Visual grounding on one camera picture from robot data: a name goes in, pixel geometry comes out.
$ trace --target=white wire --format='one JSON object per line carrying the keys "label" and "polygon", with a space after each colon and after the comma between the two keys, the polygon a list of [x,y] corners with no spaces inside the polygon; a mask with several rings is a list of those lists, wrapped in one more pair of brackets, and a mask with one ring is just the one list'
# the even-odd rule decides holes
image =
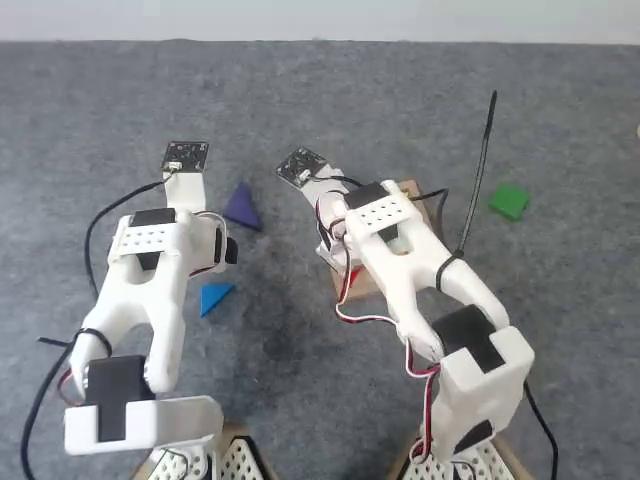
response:
{"label": "white wire", "polygon": [[385,315],[363,315],[363,316],[360,316],[360,317],[353,317],[351,315],[347,315],[347,314],[343,313],[340,310],[340,307],[342,305],[344,305],[344,303],[347,301],[347,298],[349,297],[349,289],[351,288],[352,262],[351,262],[351,255],[349,254],[349,251],[347,250],[347,244],[344,241],[344,237],[340,237],[339,240],[340,240],[340,242],[342,242],[342,246],[345,249],[346,265],[345,265],[344,277],[342,279],[342,285],[343,285],[342,288],[344,288],[344,294],[336,302],[336,306],[335,306],[336,315],[342,320],[347,320],[347,321],[351,321],[351,322],[362,322],[362,321],[365,321],[365,320],[381,320],[383,322],[389,322],[389,323],[391,323],[391,324],[393,324],[393,325],[395,325],[397,327],[398,326],[398,322],[396,322],[393,318],[387,317]]}
{"label": "white wire", "polygon": [[[427,405],[427,398],[428,398],[428,392],[429,392],[429,384],[431,383],[431,377],[433,375],[435,375],[438,370],[433,370],[433,371],[427,371],[425,373],[416,373],[413,370],[411,370],[411,343],[409,342],[409,339],[407,339],[406,341],[406,350],[405,350],[405,362],[404,362],[404,367],[405,370],[407,371],[407,374],[412,377],[412,378],[424,378],[426,379],[425,382],[425,386],[424,386],[424,395],[423,395],[423,399],[422,399],[422,426],[421,426],[421,432],[420,432],[420,438],[413,444],[413,446],[411,447],[411,449],[409,450],[409,460],[412,464],[414,465],[419,465],[421,463],[423,463],[427,458],[427,418],[426,418],[426,413],[427,413],[427,409],[430,407],[430,405]],[[422,444],[422,453],[420,455],[414,456],[414,452],[416,450],[416,448],[418,448],[418,446],[420,446]]]}

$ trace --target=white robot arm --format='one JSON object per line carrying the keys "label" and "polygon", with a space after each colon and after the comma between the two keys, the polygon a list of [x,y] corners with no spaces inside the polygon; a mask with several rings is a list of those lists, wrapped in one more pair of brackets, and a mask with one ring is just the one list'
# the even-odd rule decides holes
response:
{"label": "white robot arm", "polygon": [[[220,405],[208,396],[158,400],[178,379],[184,343],[187,281],[236,263],[237,246],[219,215],[205,209],[206,143],[172,142],[163,163],[167,207],[120,219],[109,270],[95,307],[82,324],[69,365],[83,397],[65,411],[65,449],[72,455],[178,448],[201,478],[209,447],[220,436]],[[111,357],[136,325],[149,324],[144,356]],[[213,459],[211,468],[216,469]]]}
{"label": "white robot arm", "polygon": [[[534,352],[471,267],[451,258],[392,180],[349,192],[342,172],[305,148],[277,173],[315,206],[319,231],[325,231],[318,254],[343,274],[366,267],[387,300],[407,358],[415,349],[437,365],[439,388],[425,415],[434,455],[447,461],[504,429],[522,398]],[[416,292],[426,287],[466,307],[430,325],[416,302]]]}

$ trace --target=gray carpet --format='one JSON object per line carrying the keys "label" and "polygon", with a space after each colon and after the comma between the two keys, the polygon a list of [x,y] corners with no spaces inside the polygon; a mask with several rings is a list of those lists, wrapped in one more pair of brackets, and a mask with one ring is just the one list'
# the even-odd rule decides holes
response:
{"label": "gray carpet", "polygon": [[[238,286],[198,317],[185,306],[176,394],[210,394],[246,423],[282,480],[382,478],[420,420],[420,382],[385,325],[332,315],[312,210],[272,171],[298,144],[348,174],[448,186],[454,238],[473,184],[490,92],[500,92],[467,259],[537,352],[534,393],[560,478],[635,478],[640,445],[640,49],[375,43],[0,45],[3,401],[0,477],[18,478],[33,395],[90,309],[82,241],[107,203],[159,177],[171,139],[211,143],[209,205],[247,181],[265,230],[233,229]],[[520,223],[489,212],[499,182],[532,195]],[[99,226],[97,276],[118,215]],[[433,292],[431,318],[455,308]],[[380,312],[370,299],[358,313]],[[136,332],[121,352],[148,345]],[[53,395],[32,443],[39,479],[126,478],[140,455],[71,458]],[[537,478],[550,449],[527,405],[507,437]]]}

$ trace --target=green block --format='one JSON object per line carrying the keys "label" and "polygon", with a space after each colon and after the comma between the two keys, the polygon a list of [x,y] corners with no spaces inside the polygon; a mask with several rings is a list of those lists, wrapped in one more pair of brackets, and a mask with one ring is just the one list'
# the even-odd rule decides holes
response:
{"label": "green block", "polygon": [[514,185],[498,185],[489,207],[509,220],[519,220],[529,203],[529,194]]}

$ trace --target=black cable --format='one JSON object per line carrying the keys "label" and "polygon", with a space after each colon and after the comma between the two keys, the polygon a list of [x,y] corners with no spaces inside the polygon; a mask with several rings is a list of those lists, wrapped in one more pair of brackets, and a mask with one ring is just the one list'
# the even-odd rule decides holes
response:
{"label": "black cable", "polygon": [[355,187],[362,187],[362,183],[357,180],[354,180],[350,177],[345,177],[344,175],[331,175],[329,177],[309,177],[311,180],[322,182],[323,180],[338,180],[340,182],[347,182]]}
{"label": "black cable", "polygon": [[[33,432],[33,426],[36,423],[38,412],[40,411],[40,407],[42,406],[42,401],[44,400],[44,396],[46,395],[49,386],[51,386],[53,378],[56,376],[58,370],[60,370],[60,367],[71,353],[71,350],[73,350],[78,337],[83,333],[88,333],[98,338],[100,342],[102,342],[107,353],[109,353],[109,356],[111,356],[111,344],[109,344],[109,341],[106,340],[106,337],[101,332],[98,332],[97,330],[94,330],[92,328],[83,328],[78,330],[73,336],[73,339],[64,346],[64,350],[60,354],[60,357],[58,357],[58,359],[51,366],[49,372],[47,372],[47,375],[44,377],[44,380],[42,381],[42,384],[40,385],[40,388],[38,389],[38,392],[33,399],[33,404],[31,405],[31,410],[29,410],[27,420],[24,422],[22,439],[20,440],[20,462],[22,463],[22,471],[24,472],[24,476],[27,478],[27,480],[35,480],[33,471],[31,470],[31,464],[29,462],[29,441],[31,440],[31,433]],[[56,341],[56,345],[60,345],[61,343],[63,342]]]}
{"label": "black cable", "polygon": [[40,411],[40,406],[42,405],[42,401],[44,400],[44,396],[53,381],[53,378],[60,370],[60,367],[67,359],[73,346],[75,345],[75,340],[69,342],[64,350],[60,354],[58,360],[51,366],[51,369],[44,377],[40,388],[38,389],[38,393],[36,393],[35,398],[33,399],[33,404],[31,405],[31,410],[29,411],[29,416],[27,420],[24,422],[24,428],[22,430],[22,439],[20,440],[20,461],[22,463],[22,471],[24,472],[24,476],[27,480],[35,480],[33,476],[33,471],[31,470],[31,464],[29,463],[29,441],[31,440],[31,432],[33,431],[33,426],[36,423],[36,417],[38,416],[38,412]]}
{"label": "black cable", "polygon": [[429,198],[437,197],[438,195],[440,195],[440,200],[438,201],[438,206],[436,207],[436,214],[434,216],[434,222],[433,222],[434,223],[433,230],[436,234],[436,237],[438,237],[438,240],[440,240],[442,244],[446,247],[447,242],[444,238],[444,228],[443,228],[444,222],[442,219],[442,214],[444,210],[444,204],[447,201],[447,198],[449,197],[449,189],[441,188],[440,190],[434,190],[433,192],[425,193],[423,195],[409,197],[409,200],[411,200],[412,202],[417,202],[420,200],[427,200]]}
{"label": "black cable", "polygon": [[531,388],[529,388],[529,382],[527,382],[526,380],[524,381],[524,394],[526,395],[527,400],[529,400],[529,405],[531,405],[531,410],[533,410],[533,414],[538,419],[540,426],[544,430],[544,433],[549,439],[549,443],[551,444],[551,450],[553,452],[553,461],[551,464],[551,480],[556,480],[558,478],[558,444],[556,443],[556,439],[553,436],[551,429],[549,428],[549,426],[547,425],[547,422],[542,416],[542,413],[540,412],[540,409],[538,408],[538,405],[536,404],[536,401],[533,398],[533,395],[531,394]]}
{"label": "black cable", "polygon": [[471,195],[471,203],[469,204],[469,211],[467,212],[467,219],[464,222],[462,233],[460,234],[460,241],[458,242],[457,250],[464,251],[464,244],[469,236],[469,229],[471,228],[471,221],[473,220],[473,214],[476,211],[478,205],[478,196],[480,195],[480,184],[482,183],[482,177],[484,176],[484,166],[487,163],[487,150],[489,148],[489,137],[491,136],[491,129],[493,128],[493,115],[496,110],[496,101],[498,100],[498,92],[493,91],[491,94],[491,102],[489,102],[489,113],[487,114],[487,125],[484,128],[484,135],[482,137],[482,148],[480,149],[480,160],[478,161],[478,169],[476,170],[476,183],[473,187],[473,194]]}
{"label": "black cable", "polygon": [[96,285],[95,277],[93,276],[93,267],[91,266],[91,234],[93,233],[93,229],[98,223],[98,221],[104,217],[107,213],[109,213],[114,208],[119,207],[123,203],[131,200],[133,197],[140,195],[141,193],[147,192],[149,190],[153,190],[160,185],[166,183],[167,180],[171,178],[171,175],[168,176],[165,180],[160,182],[153,182],[148,185],[143,185],[142,187],[136,188],[133,192],[128,193],[124,197],[119,198],[115,202],[106,206],[102,210],[98,212],[98,214],[91,220],[89,227],[87,227],[87,233],[84,236],[84,268],[87,272],[87,277],[89,278],[89,286],[91,287],[91,293],[93,294],[94,300],[98,299],[98,286]]}

